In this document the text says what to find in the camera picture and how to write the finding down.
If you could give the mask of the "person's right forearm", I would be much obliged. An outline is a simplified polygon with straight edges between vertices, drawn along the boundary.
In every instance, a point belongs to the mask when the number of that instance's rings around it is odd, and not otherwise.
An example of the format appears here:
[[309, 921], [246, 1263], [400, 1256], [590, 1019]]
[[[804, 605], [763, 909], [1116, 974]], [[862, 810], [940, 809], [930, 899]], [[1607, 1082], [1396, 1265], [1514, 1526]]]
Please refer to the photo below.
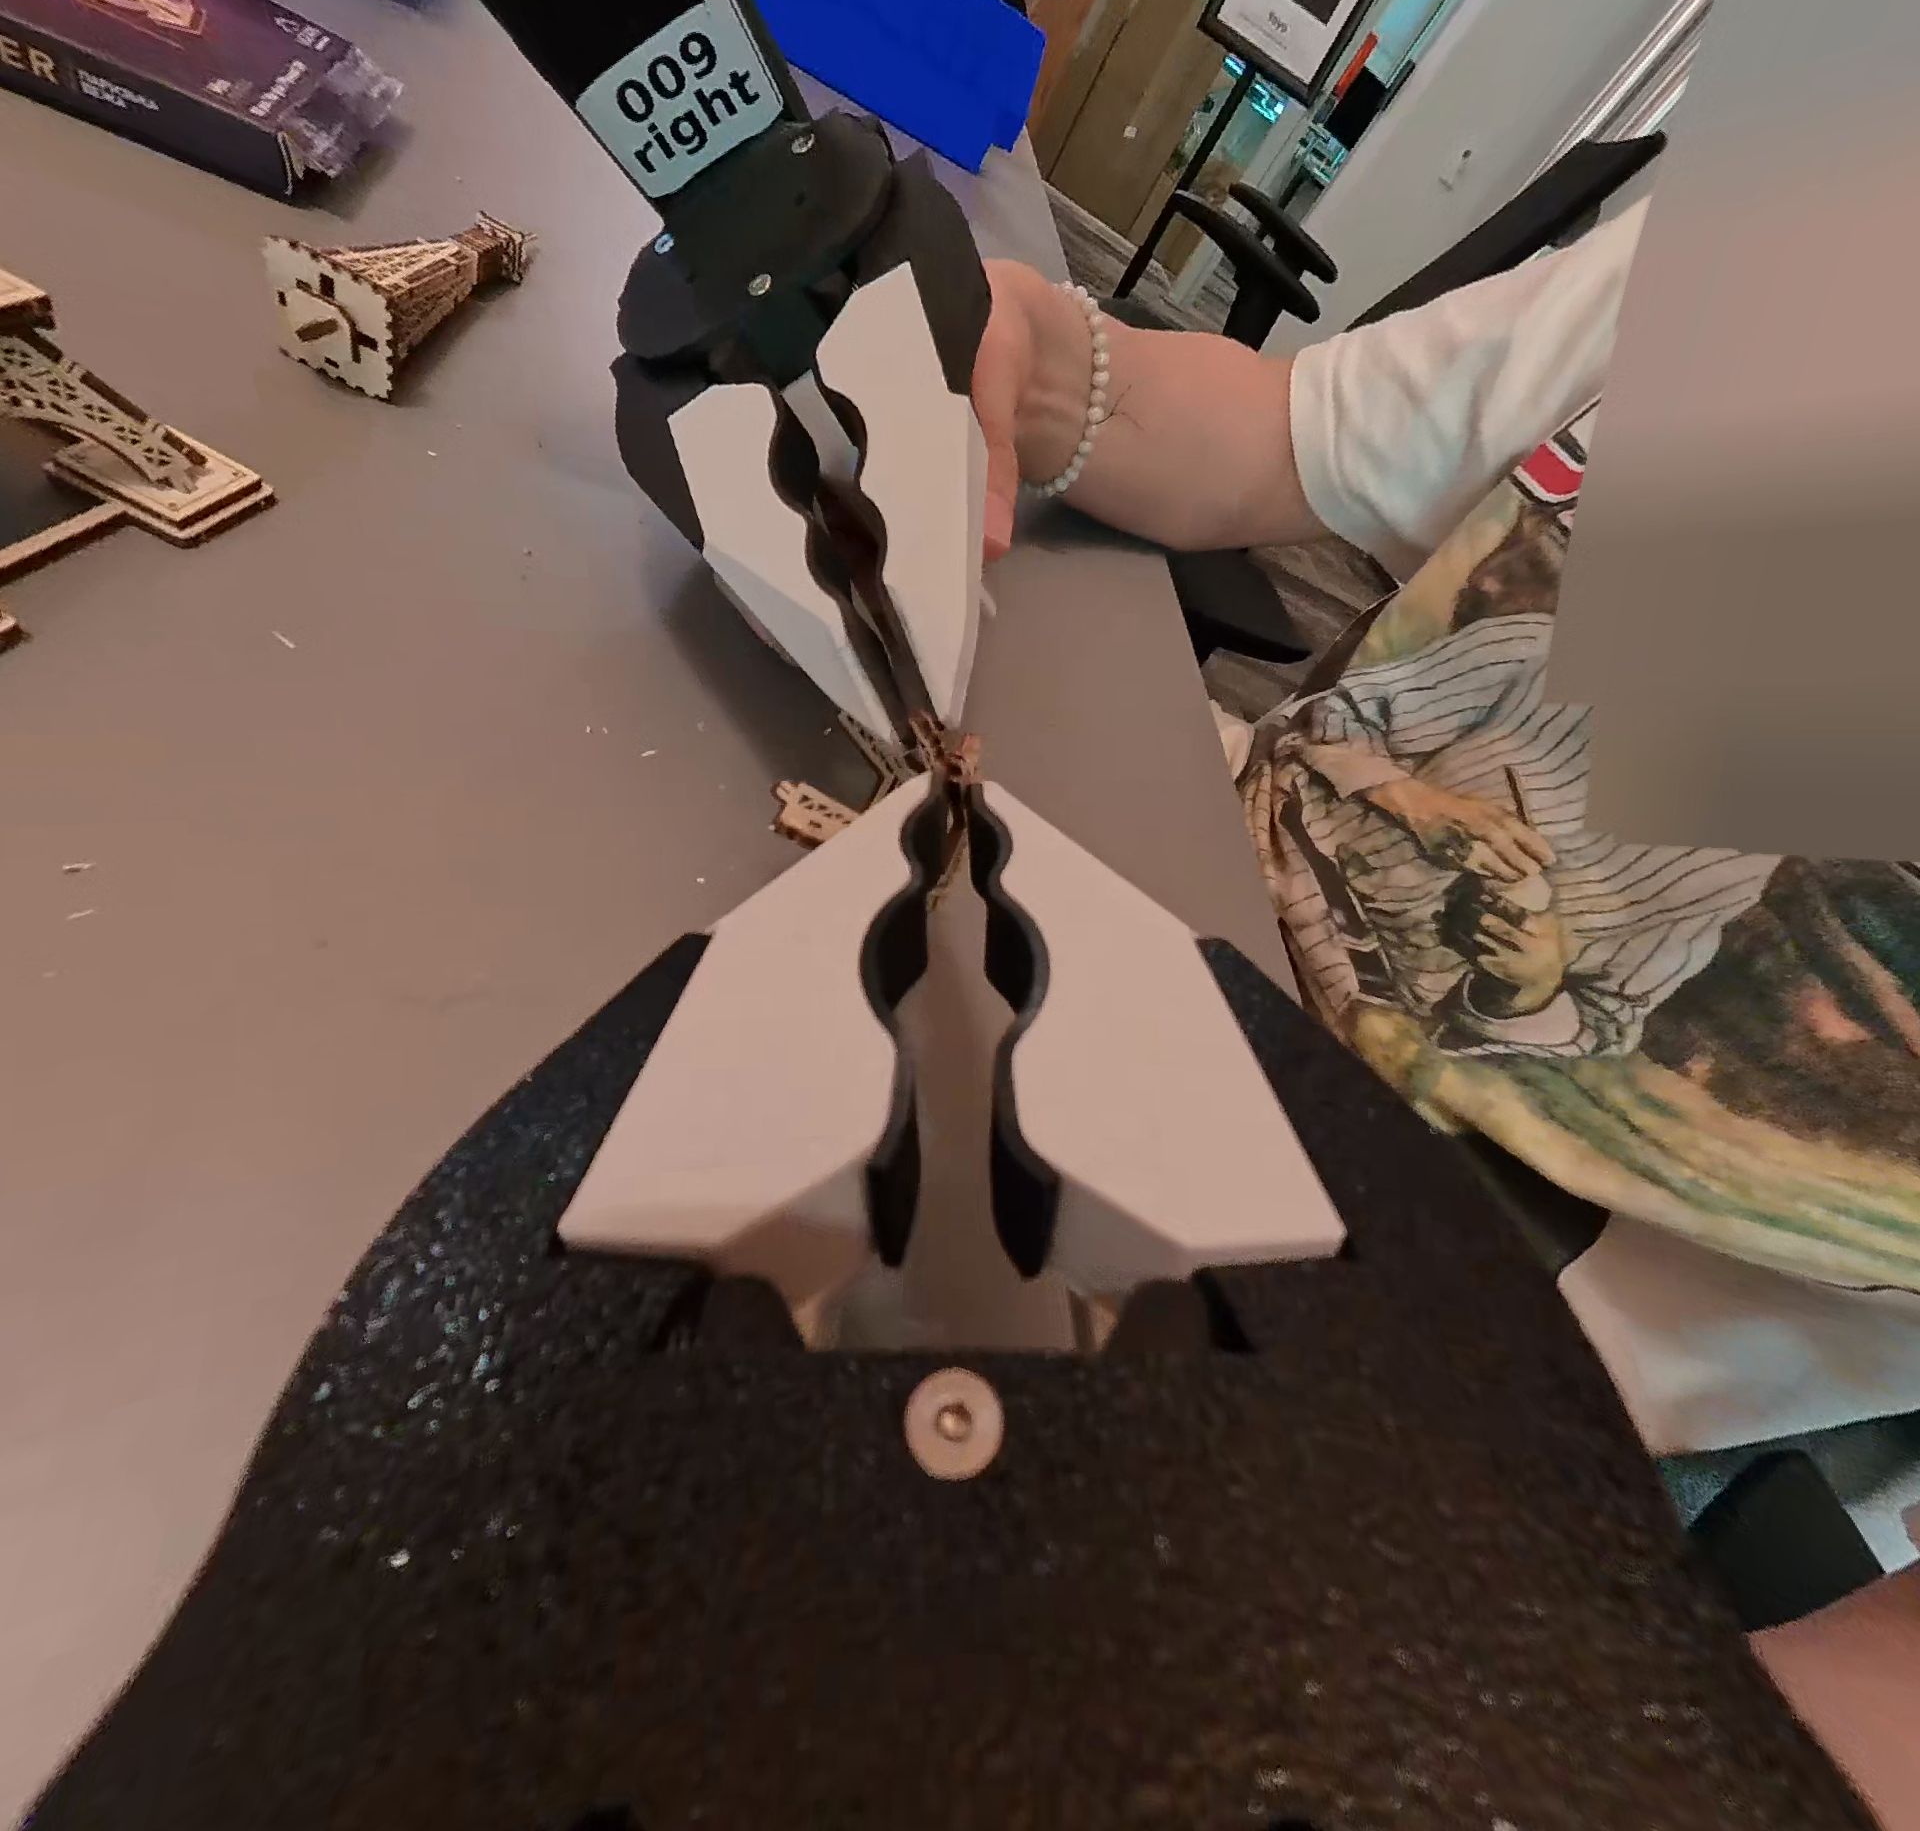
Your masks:
[[1181, 554], [1334, 534], [1299, 469], [1290, 360], [1222, 335], [1112, 325], [1105, 388], [1072, 509]]

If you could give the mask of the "wooden tower spire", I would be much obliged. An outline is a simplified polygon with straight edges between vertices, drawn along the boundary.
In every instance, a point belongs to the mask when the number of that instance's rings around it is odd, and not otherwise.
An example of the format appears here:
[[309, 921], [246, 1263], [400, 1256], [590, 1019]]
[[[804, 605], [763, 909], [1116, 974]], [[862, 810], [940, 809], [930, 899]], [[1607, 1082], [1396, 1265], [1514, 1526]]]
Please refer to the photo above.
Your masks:
[[475, 295], [519, 286], [537, 236], [489, 212], [448, 238], [317, 246], [268, 236], [279, 351], [390, 403], [400, 366]]

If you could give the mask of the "small wooden tower midsection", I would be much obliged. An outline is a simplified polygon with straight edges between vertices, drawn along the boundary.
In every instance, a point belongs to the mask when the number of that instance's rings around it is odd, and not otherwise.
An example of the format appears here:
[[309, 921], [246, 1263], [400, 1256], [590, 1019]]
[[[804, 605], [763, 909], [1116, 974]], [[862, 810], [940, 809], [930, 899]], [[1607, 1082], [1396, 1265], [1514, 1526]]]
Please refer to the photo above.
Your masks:
[[850, 831], [860, 817], [877, 810], [921, 767], [942, 773], [959, 788], [972, 784], [980, 776], [980, 743], [968, 733], [956, 736], [931, 716], [910, 716], [907, 740], [885, 737], [846, 712], [836, 714], [836, 728], [854, 747], [874, 776], [874, 784], [860, 804], [850, 804], [804, 780], [776, 780], [771, 784], [776, 804], [771, 831], [796, 849], [816, 849]]

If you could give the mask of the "blue storage bin white label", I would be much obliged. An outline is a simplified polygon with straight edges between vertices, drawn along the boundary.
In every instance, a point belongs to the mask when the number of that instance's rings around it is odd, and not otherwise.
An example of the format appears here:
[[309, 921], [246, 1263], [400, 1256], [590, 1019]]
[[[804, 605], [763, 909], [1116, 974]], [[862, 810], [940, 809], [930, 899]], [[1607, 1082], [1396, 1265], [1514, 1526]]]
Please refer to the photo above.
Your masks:
[[480, 0], [656, 206], [802, 132], [795, 74], [965, 172], [1025, 132], [1043, 38], [1004, 0]]

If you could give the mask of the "black office chair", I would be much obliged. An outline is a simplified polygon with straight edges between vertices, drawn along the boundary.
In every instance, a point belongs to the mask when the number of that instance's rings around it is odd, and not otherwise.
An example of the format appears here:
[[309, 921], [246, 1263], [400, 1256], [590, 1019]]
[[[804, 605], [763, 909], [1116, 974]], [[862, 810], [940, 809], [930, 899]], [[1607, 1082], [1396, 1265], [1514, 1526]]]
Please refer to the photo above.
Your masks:
[[[1662, 132], [1570, 143], [1490, 218], [1358, 313], [1352, 328], [1425, 306], [1455, 289], [1496, 278], [1546, 248], [1564, 246], [1582, 236], [1603, 206], [1664, 149]], [[1193, 192], [1179, 188], [1162, 217], [1190, 221], [1214, 244], [1234, 278], [1222, 333], [1227, 342], [1260, 351], [1279, 319], [1292, 318], [1303, 327], [1319, 322], [1319, 301], [1311, 286], [1332, 286], [1337, 267], [1255, 187], [1231, 184], [1229, 202], [1231, 209], [1224, 210]]]

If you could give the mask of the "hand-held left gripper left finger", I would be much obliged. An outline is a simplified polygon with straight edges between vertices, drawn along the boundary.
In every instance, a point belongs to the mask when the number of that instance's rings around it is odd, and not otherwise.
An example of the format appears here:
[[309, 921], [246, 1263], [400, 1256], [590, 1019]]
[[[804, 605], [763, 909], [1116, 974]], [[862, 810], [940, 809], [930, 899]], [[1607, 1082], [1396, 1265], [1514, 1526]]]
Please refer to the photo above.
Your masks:
[[899, 1005], [952, 821], [946, 780], [913, 779], [712, 929], [563, 1210], [567, 1253], [759, 1280], [804, 1342], [899, 1268], [921, 1181]]

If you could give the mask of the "purple tower kit box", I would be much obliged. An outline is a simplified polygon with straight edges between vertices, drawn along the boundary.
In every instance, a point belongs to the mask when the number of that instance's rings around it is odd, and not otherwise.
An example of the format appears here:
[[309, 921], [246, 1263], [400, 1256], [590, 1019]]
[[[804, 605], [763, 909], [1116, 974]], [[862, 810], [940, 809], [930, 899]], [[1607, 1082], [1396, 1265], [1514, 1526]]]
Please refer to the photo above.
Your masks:
[[275, 0], [2, 0], [2, 85], [281, 202], [347, 178], [403, 92]]

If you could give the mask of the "brown cardboard box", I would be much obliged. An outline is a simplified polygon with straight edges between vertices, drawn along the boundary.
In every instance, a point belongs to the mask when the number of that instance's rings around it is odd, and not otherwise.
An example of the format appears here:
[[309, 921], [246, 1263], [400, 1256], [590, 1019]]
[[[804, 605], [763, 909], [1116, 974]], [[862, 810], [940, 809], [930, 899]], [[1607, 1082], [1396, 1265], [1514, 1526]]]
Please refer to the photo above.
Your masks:
[[1207, 0], [1027, 0], [1043, 64], [1027, 134], [1043, 181], [1129, 242], [1171, 192], [1225, 49]]

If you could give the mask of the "person's right hand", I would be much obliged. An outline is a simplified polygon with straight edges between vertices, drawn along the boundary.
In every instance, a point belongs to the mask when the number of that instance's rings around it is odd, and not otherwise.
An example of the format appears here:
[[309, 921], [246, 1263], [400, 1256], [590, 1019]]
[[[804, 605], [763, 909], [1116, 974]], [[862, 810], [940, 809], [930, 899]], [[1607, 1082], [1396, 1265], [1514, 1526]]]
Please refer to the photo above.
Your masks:
[[1012, 550], [1021, 491], [1065, 495], [1105, 419], [1109, 338], [1091, 295], [1016, 260], [989, 260], [989, 322], [972, 364], [972, 414], [988, 446], [984, 557]]

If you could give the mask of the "person's bare thigh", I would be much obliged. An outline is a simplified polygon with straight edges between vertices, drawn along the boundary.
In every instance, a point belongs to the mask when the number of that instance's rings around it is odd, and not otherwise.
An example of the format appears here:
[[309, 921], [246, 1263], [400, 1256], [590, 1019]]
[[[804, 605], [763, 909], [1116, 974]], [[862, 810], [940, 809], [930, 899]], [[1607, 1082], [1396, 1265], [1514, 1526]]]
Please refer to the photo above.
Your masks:
[[1886, 1830], [1917, 1828], [1917, 1566], [1746, 1639]]

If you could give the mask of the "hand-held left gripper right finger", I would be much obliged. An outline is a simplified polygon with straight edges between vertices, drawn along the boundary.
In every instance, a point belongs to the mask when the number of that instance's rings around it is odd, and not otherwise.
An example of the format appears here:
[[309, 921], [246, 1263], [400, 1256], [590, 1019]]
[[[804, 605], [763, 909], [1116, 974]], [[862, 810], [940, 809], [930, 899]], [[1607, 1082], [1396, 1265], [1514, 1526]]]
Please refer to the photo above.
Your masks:
[[1201, 944], [998, 784], [968, 793], [989, 1210], [1021, 1280], [1116, 1318], [1147, 1284], [1334, 1259], [1345, 1225]]

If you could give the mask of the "wooden tower base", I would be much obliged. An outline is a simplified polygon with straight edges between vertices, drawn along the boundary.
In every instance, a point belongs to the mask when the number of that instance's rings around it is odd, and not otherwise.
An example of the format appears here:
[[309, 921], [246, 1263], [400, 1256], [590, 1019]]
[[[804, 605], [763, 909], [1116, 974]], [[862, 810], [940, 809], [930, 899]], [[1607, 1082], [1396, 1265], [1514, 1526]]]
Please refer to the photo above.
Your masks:
[[2, 274], [4, 533], [10, 584], [120, 528], [188, 550], [263, 514], [275, 490], [169, 427], [59, 344], [54, 299]]

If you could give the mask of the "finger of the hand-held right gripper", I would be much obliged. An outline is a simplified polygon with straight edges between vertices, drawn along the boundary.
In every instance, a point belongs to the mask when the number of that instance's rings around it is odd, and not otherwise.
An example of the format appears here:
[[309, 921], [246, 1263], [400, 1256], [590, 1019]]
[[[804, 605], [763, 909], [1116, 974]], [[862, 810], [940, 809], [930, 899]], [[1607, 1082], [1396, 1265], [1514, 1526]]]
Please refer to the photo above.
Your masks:
[[885, 542], [879, 582], [930, 712], [957, 728], [980, 629], [988, 446], [968, 393], [946, 387], [910, 263], [853, 289], [816, 375], [860, 420], [857, 491]]
[[703, 391], [670, 420], [701, 554], [761, 638], [857, 723], [910, 736], [907, 540], [865, 487], [870, 435], [819, 380]]

